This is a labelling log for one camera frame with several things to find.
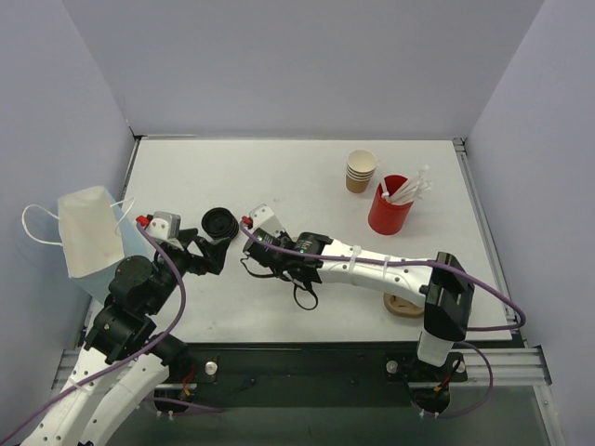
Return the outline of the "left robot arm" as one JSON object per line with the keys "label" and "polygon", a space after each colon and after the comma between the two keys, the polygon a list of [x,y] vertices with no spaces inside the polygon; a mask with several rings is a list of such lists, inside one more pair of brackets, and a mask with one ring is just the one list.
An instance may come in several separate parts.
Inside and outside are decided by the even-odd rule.
{"label": "left robot arm", "polygon": [[171,327],[157,334],[152,316],[174,291],[186,291],[185,274],[220,274],[231,241],[210,242],[196,229],[171,241],[145,238],[154,257],[117,265],[67,382],[33,416],[37,426],[24,444],[104,445],[158,385],[194,376],[188,345]]}

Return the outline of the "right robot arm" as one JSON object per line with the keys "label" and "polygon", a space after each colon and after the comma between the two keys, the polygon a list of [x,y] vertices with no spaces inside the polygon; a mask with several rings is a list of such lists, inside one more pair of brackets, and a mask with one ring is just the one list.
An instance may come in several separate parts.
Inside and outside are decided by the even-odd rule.
{"label": "right robot arm", "polygon": [[385,256],[303,232],[292,241],[261,228],[241,227],[245,254],[271,276],[310,294],[314,284],[342,283],[394,295],[423,309],[423,329],[412,357],[415,373],[431,379],[443,371],[454,344],[466,339],[475,286],[455,256],[434,260]]}

